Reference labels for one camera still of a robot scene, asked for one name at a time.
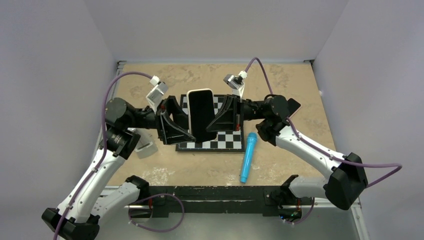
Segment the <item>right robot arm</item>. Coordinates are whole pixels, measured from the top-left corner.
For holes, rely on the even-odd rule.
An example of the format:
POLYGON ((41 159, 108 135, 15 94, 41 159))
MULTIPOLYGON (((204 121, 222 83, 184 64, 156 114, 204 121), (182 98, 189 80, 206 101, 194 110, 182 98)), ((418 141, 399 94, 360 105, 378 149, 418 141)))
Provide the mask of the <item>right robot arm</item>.
POLYGON ((291 152, 322 175, 290 176, 280 187, 282 200, 292 204, 299 198, 322 198, 348 210, 369 184, 362 159, 353 152, 345 155, 331 150, 296 130, 290 120, 295 105, 294 99, 277 94, 268 94, 259 101, 227 94, 206 130, 234 131, 243 121, 260 120, 255 127, 263 141, 291 152))

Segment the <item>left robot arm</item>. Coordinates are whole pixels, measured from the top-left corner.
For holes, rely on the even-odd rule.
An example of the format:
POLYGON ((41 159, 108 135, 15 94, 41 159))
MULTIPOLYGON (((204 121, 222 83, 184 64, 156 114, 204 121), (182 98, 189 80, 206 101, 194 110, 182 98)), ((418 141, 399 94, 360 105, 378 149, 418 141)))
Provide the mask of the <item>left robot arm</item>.
POLYGON ((141 136, 134 128, 157 130, 165 145, 194 141, 188 133, 189 117, 174 96, 161 100, 157 108, 136 108, 116 97, 106 103, 102 118, 102 140, 90 166, 66 199, 42 214, 54 239, 93 240, 115 211, 129 204, 153 206, 149 183, 135 175, 99 200, 111 177, 136 149, 141 136))

